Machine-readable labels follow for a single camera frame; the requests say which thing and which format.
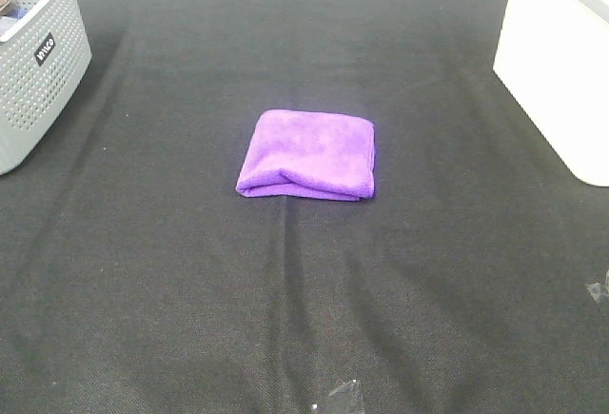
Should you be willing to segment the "clothes inside basket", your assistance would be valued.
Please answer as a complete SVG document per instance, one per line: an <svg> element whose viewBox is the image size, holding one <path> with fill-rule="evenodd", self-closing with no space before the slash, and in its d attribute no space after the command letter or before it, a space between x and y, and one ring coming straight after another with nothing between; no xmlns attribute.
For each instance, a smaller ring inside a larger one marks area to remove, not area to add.
<svg viewBox="0 0 609 414"><path fill-rule="evenodd" d="M0 0L0 35L10 30L27 13L28 10L15 0Z"/></svg>

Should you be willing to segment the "black cloth table cover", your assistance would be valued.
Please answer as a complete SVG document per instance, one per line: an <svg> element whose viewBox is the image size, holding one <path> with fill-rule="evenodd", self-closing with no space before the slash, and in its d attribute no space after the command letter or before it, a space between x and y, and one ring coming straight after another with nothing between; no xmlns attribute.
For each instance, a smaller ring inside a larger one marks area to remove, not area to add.
<svg viewBox="0 0 609 414"><path fill-rule="evenodd" d="M92 60L1 180L5 413L604 413L608 192L492 70L506 0L78 0ZM248 198L270 109L375 193Z"/></svg>

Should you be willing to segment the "grey perforated laundry basket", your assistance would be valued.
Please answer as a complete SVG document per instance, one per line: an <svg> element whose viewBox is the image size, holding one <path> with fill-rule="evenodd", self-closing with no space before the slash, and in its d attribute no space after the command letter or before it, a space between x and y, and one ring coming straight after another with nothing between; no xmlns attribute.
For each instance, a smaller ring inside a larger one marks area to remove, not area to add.
<svg viewBox="0 0 609 414"><path fill-rule="evenodd" d="M11 0L1 35L1 173L17 168L61 114L91 61L77 0Z"/></svg>

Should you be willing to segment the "purple microfiber towel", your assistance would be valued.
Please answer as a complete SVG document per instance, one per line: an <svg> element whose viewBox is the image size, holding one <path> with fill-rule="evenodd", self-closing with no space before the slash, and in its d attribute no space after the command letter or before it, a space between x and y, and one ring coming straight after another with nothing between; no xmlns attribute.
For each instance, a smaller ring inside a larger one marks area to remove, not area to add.
<svg viewBox="0 0 609 414"><path fill-rule="evenodd" d="M339 113L270 109L256 123L236 191L334 201L375 193L375 128Z"/></svg>

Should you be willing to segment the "white storage box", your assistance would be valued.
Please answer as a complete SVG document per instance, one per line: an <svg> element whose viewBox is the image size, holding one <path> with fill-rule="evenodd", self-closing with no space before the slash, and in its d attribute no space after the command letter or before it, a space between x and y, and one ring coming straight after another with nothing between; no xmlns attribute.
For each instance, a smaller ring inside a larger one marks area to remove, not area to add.
<svg viewBox="0 0 609 414"><path fill-rule="evenodd" d="M567 168L608 184L608 0L507 0L493 70Z"/></svg>

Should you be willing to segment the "clear tape strip front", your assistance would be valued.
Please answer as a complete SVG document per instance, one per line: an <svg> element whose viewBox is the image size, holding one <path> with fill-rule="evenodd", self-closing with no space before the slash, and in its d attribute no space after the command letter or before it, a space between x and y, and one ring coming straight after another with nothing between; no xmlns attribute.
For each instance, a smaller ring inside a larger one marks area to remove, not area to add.
<svg viewBox="0 0 609 414"><path fill-rule="evenodd" d="M313 414L364 414L365 407L361 393L361 381L352 379L329 392L324 400L312 404Z"/></svg>

